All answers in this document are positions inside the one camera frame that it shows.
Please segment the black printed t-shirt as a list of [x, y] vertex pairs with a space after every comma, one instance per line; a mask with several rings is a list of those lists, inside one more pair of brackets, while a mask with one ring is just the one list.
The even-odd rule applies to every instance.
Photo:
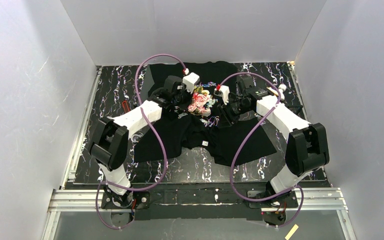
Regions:
[[[258, 122], [256, 118], [252, 118], [240, 120], [230, 127], [218, 127], [220, 112], [217, 107], [223, 103], [223, 100], [213, 95], [214, 89], [222, 80], [237, 73], [239, 69], [225, 61], [185, 63], [185, 65], [200, 77], [199, 85], [193, 90], [191, 104], [177, 118], [170, 120], [162, 117], [153, 124], [153, 127], [163, 141], [167, 158], [179, 157], [183, 148], [202, 147], [214, 158], [216, 164], [230, 166], [241, 142]], [[182, 77], [182, 70], [180, 63], [151, 65], [150, 73], [154, 84], [148, 91], [148, 95], [163, 87], [168, 76]], [[202, 146], [203, 141], [207, 141], [208, 146]], [[264, 129], [259, 127], [242, 148], [235, 166], [276, 152]], [[148, 130], [136, 143], [134, 158], [139, 163], [164, 158], [160, 143], [152, 130]]]

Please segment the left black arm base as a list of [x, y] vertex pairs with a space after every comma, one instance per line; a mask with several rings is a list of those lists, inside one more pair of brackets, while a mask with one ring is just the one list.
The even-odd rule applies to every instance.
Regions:
[[102, 209], [148, 209], [151, 196], [147, 191], [127, 192], [120, 196], [112, 191], [105, 191], [98, 203]]

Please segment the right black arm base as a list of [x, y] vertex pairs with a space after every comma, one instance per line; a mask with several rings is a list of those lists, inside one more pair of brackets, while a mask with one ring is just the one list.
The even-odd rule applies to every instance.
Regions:
[[[264, 190], [249, 190], [246, 192], [246, 196], [250, 199], [261, 199], [261, 198], [267, 198], [271, 196], [271, 193]], [[271, 198], [266, 201], [247, 201], [246, 202], [248, 207], [251, 209], [263, 209], [263, 208], [269, 208], [269, 209], [285, 209], [287, 207], [289, 208], [297, 208], [300, 204], [300, 201], [298, 200], [298, 197], [294, 191], [289, 191], [287, 193], [283, 193], [280, 196], [277, 196], [275, 198]]]

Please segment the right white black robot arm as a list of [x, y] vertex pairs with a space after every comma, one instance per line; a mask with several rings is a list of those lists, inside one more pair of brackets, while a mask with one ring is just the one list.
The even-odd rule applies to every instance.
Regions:
[[216, 96], [222, 97], [220, 110], [229, 125], [236, 123], [239, 116], [247, 111], [254, 111], [262, 117], [239, 145], [231, 169], [234, 169], [245, 144], [264, 121], [275, 126], [286, 140], [285, 166], [266, 184], [265, 197], [249, 198], [233, 188], [240, 198], [249, 202], [265, 202], [291, 192], [302, 179], [330, 161], [326, 128], [321, 123], [304, 120], [285, 106], [282, 102], [285, 98], [285, 85], [275, 86], [265, 77], [261, 79], [269, 85], [269, 91], [247, 85], [241, 80], [237, 81], [240, 96], [231, 93], [223, 83], [214, 90]]

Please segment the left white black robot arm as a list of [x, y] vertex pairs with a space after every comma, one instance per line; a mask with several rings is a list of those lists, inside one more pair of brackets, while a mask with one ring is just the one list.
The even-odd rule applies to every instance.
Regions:
[[193, 72], [183, 78], [170, 75], [163, 87], [153, 91], [140, 106], [120, 116], [98, 121], [87, 150], [98, 163], [113, 193], [123, 197], [133, 190], [124, 167], [132, 136], [160, 120], [164, 113], [186, 108], [199, 82], [200, 77]]

